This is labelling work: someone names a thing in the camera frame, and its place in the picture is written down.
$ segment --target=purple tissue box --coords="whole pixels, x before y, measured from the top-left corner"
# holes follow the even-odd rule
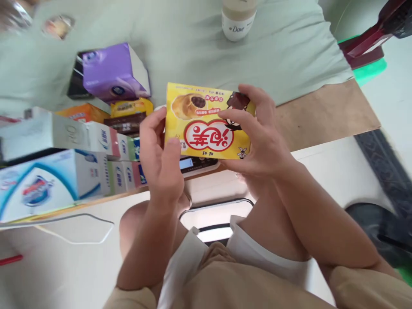
[[[150,97],[147,70],[128,43],[84,54],[83,73],[85,89],[108,104]]]

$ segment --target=leg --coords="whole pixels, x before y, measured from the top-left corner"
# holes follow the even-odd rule
[[[178,203],[178,207],[182,210],[182,212],[190,206],[190,202],[184,194],[180,197]],[[149,201],[144,201],[130,207],[120,219],[120,252],[123,259],[129,252],[136,233],[139,232],[140,223],[144,218],[148,204]],[[180,222],[178,222],[176,237],[173,244],[173,252],[175,252],[180,246],[187,232],[188,230]]]
[[[243,178],[257,202],[248,217],[239,223],[241,229],[266,250],[282,258],[307,261],[310,256],[294,231],[275,184],[254,176]]]

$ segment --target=display screen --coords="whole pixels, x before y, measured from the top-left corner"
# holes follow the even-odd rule
[[[180,169],[184,170],[185,168],[189,168],[193,166],[192,158],[187,158],[184,160],[180,160]]]

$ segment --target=hand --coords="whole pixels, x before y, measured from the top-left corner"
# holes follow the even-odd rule
[[[166,108],[154,111],[140,125],[140,160],[149,185],[151,201],[176,205],[185,182],[180,171],[180,141],[169,139],[162,149]]]
[[[250,137],[251,151],[243,160],[221,160],[221,163],[242,174],[276,176],[296,161],[276,129],[275,102],[261,88],[240,84],[239,91],[256,105],[256,117],[238,109],[220,111],[218,116],[240,124]]]

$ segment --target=blue and white box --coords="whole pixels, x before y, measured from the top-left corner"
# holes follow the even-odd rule
[[[109,160],[120,159],[117,131],[99,122],[89,121],[84,124],[88,130],[91,151],[104,152]]]
[[[126,191],[136,190],[142,185],[140,181],[139,163],[138,162],[121,162],[124,171],[124,181],[126,183]]]
[[[108,162],[110,195],[116,195],[126,192],[126,182],[124,178],[124,169],[121,162]]]
[[[136,155],[134,140],[131,137],[117,133],[117,141],[119,143],[120,161],[138,161],[139,160],[140,147],[139,147],[139,152]]]
[[[63,150],[0,170],[0,222],[41,215],[109,193],[104,153]]]
[[[133,139],[134,144],[134,155],[136,161],[140,162],[140,137],[136,137]]]
[[[142,168],[142,165],[141,165],[141,164],[139,164],[139,174],[140,174],[140,183],[141,183],[142,185],[146,185],[146,184],[147,184],[147,180],[146,180],[146,176],[145,176],[145,174],[144,174],[144,172],[143,172],[143,168]]]

